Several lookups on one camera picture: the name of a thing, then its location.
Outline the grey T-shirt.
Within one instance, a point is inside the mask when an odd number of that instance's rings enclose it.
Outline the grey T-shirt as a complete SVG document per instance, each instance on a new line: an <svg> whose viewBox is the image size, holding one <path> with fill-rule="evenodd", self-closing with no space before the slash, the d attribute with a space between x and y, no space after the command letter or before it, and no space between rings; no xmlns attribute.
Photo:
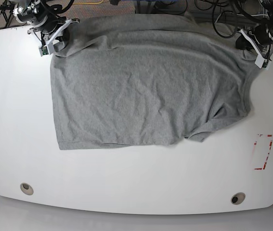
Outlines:
<svg viewBox="0 0 273 231"><path fill-rule="evenodd" d="M250 111L256 55L206 24L127 14L68 31L50 67L61 150L203 141Z"/></svg>

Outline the black tripod stand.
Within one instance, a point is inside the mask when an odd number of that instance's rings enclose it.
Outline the black tripod stand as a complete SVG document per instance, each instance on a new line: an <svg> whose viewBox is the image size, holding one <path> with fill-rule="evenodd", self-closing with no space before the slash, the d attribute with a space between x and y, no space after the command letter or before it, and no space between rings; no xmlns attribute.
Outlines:
<svg viewBox="0 0 273 231"><path fill-rule="evenodd" d="M0 17L2 16L4 20L2 28L8 28L11 25L14 6L15 4L10 0L4 0L0 5Z"/></svg>

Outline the red tape rectangle marking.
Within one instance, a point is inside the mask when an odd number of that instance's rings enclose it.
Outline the red tape rectangle marking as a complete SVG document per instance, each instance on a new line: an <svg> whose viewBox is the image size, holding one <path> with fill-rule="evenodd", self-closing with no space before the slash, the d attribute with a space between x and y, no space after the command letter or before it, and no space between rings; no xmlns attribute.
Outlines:
<svg viewBox="0 0 273 231"><path fill-rule="evenodd" d="M273 135L258 134L252 150L252 169L264 170L273 145Z"/></svg>

